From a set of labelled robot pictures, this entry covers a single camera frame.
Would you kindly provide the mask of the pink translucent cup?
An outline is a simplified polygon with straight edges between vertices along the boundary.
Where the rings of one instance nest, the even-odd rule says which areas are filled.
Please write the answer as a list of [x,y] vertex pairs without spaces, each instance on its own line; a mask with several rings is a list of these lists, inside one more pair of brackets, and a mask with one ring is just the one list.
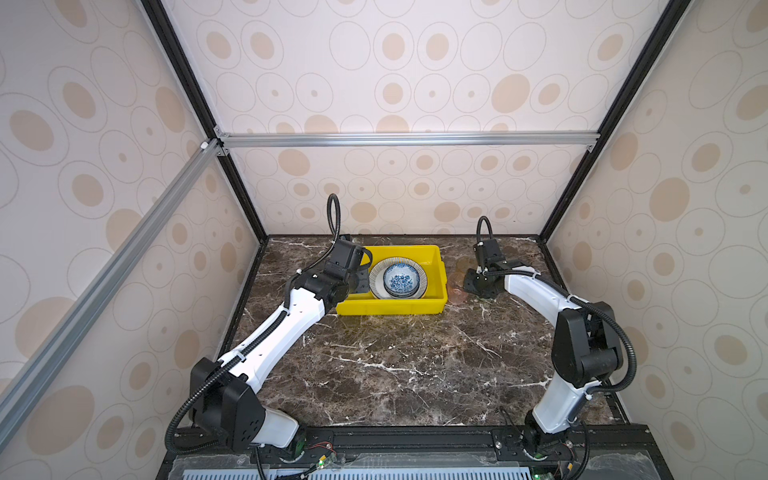
[[448,289],[448,301],[452,305],[462,305],[468,301],[469,294],[461,288]]

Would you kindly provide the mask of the white black-striped-rim plate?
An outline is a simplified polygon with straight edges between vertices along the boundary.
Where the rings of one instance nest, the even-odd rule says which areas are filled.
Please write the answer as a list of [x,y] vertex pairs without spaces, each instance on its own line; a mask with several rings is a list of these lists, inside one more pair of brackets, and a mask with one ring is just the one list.
[[[419,291],[413,297],[410,297],[410,298],[392,297],[387,293],[387,291],[384,288],[384,285],[383,285],[384,271],[386,270],[387,267],[398,262],[411,264],[419,270],[419,273],[421,276],[421,286]],[[420,299],[424,296],[428,286],[428,278],[424,268],[420,266],[418,263],[416,263],[415,261],[404,258],[404,257],[391,257],[378,262],[376,265],[372,267],[369,274],[369,283],[370,283],[371,292],[377,299],[409,300],[409,299]]]

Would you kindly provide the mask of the diagonal aluminium frame bar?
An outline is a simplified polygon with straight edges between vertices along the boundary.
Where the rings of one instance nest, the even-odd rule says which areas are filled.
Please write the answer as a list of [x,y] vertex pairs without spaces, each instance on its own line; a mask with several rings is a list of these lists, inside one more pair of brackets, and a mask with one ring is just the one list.
[[53,380],[115,297],[126,278],[217,157],[221,141],[198,149],[20,371],[1,399],[1,448],[6,449]]

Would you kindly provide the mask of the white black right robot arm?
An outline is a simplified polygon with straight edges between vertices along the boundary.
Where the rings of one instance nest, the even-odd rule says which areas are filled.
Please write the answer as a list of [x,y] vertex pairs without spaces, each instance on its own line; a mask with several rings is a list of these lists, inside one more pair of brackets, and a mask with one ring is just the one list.
[[595,394],[620,392],[631,385],[637,374],[637,353],[612,307],[570,294],[533,267],[506,259],[493,237],[479,236],[473,251],[478,266],[467,271],[465,291],[487,299],[506,292],[554,326],[555,375],[526,415],[525,434],[531,438],[561,434]]

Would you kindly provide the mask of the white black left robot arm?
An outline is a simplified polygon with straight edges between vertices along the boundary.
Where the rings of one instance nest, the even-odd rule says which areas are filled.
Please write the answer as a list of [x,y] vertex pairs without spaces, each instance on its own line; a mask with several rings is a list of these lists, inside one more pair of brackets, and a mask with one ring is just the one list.
[[291,346],[367,284],[372,261],[364,246],[336,240],[318,264],[297,270],[287,281],[282,302],[256,331],[218,360],[198,361],[189,398],[167,427],[167,451],[185,455],[216,446],[235,453],[253,444],[289,447],[299,422],[264,407],[257,394]]

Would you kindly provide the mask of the yellow plastic bin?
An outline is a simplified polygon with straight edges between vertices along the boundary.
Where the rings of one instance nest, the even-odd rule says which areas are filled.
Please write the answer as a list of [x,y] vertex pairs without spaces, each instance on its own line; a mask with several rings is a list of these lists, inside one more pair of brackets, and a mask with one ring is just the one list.
[[428,286],[426,293],[420,299],[409,300],[380,300],[371,291],[366,294],[353,294],[336,307],[339,315],[403,316],[434,315],[443,312],[448,301],[447,273],[438,246],[389,245],[368,246],[367,249],[373,254],[372,267],[378,262],[391,257],[404,257],[418,263],[427,274]]

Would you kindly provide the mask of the amber translucent cup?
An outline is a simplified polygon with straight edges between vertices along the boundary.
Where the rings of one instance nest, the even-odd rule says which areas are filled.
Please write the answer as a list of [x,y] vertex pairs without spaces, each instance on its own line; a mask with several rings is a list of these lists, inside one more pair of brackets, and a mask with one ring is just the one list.
[[477,262],[474,257],[464,256],[457,260],[456,272],[459,277],[463,278],[468,270],[475,271],[477,269]]

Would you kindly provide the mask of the horizontal aluminium frame bar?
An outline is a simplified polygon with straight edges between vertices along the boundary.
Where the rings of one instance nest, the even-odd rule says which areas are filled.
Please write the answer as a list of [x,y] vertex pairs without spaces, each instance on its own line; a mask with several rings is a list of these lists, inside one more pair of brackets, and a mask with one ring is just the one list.
[[416,133],[226,133],[220,142],[226,148],[299,147],[404,147],[404,146],[515,146],[594,145],[597,131],[522,132],[416,132]]

